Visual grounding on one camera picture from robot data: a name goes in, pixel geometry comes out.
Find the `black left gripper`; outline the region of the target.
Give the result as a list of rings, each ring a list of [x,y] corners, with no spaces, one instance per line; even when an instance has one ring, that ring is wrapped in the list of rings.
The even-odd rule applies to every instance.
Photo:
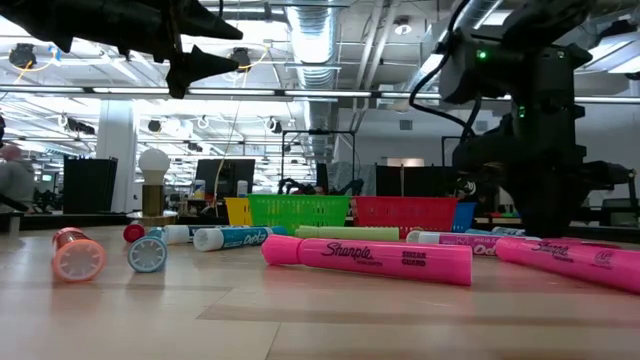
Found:
[[[207,77],[236,71],[239,63],[205,53],[197,46],[178,56],[179,32],[196,37],[242,40],[243,32],[207,10],[198,0],[64,2],[64,51],[75,38],[151,54],[156,62],[170,61],[166,76],[169,95],[183,98],[189,86]]]

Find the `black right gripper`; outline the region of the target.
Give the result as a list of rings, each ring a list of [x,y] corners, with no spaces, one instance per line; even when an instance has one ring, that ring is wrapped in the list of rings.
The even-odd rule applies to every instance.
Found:
[[[462,139],[452,165],[460,173],[497,183],[517,200],[526,233],[560,238],[574,215],[574,200],[588,194],[586,148],[574,124],[546,121],[521,129],[507,114],[482,135]]]

